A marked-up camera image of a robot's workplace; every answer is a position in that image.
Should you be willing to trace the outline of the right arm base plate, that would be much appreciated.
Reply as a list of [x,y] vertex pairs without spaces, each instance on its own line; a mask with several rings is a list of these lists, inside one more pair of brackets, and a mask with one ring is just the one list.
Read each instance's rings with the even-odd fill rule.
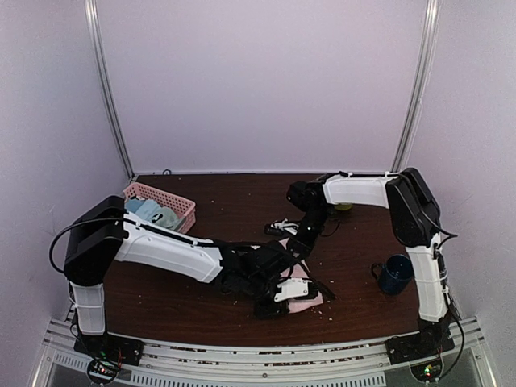
[[402,364],[437,356],[441,351],[450,351],[455,348],[455,343],[451,337],[435,342],[433,339],[426,340],[420,333],[416,333],[387,339],[385,348],[391,364]]

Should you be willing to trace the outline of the pink plastic basket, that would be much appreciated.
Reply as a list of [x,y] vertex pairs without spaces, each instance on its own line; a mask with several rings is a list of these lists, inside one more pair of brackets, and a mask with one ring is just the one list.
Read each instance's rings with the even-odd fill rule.
[[125,202],[132,198],[140,200],[152,199],[160,204],[174,210],[179,216],[185,216],[186,220],[183,226],[177,231],[186,234],[196,222],[196,204],[195,202],[163,191],[161,189],[153,188],[149,185],[133,182],[123,191]]

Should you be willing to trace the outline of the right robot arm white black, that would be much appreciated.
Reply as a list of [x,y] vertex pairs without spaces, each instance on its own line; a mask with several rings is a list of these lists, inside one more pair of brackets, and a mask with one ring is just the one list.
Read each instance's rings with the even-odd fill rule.
[[300,255],[314,248],[332,207],[352,204],[388,210],[393,234],[412,264],[418,291],[414,350],[429,356],[443,344],[453,302],[442,246],[452,234],[441,227],[439,204],[416,168],[399,173],[327,173],[312,181],[294,182],[286,197],[304,214],[289,241],[289,249]]

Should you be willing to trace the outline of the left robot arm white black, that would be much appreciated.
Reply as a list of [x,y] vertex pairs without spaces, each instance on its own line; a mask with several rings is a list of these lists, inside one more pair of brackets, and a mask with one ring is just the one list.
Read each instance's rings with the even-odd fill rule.
[[215,283],[224,290],[245,293],[255,301],[255,316],[289,313],[289,302],[276,295],[281,274],[293,266],[280,243],[225,242],[199,239],[167,230],[126,210],[124,200],[109,196],[58,233],[51,245],[67,235],[64,274],[73,292],[78,331],[86,347],[99,358],[116,349],[107,334],[104,278],[113,261],[144,264]]

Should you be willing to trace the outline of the pink towel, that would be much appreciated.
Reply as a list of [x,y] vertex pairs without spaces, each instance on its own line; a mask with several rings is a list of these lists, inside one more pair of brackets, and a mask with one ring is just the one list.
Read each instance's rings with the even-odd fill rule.
[[302,266],[295,264],[281,274],[274,302],[286,302],[288,314],[297,314],[322,305],[323,296]]

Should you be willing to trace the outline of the green towel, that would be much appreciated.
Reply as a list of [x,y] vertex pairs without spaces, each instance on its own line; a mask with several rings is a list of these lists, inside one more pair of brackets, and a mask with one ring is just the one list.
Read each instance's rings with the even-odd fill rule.
[[186,217],[179,216],[174,210],[168,207],[161,207],[151,218],[150,222],[158,227],[178,231],[185,223]]

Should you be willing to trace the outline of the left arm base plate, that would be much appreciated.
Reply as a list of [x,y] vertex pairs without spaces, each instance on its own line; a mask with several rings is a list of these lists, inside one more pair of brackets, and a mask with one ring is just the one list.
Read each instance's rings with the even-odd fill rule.
[[138,366],[144,343],[117,335],[84,335],[75,340],[73,349],[93,359],[107,360],[116,364]]

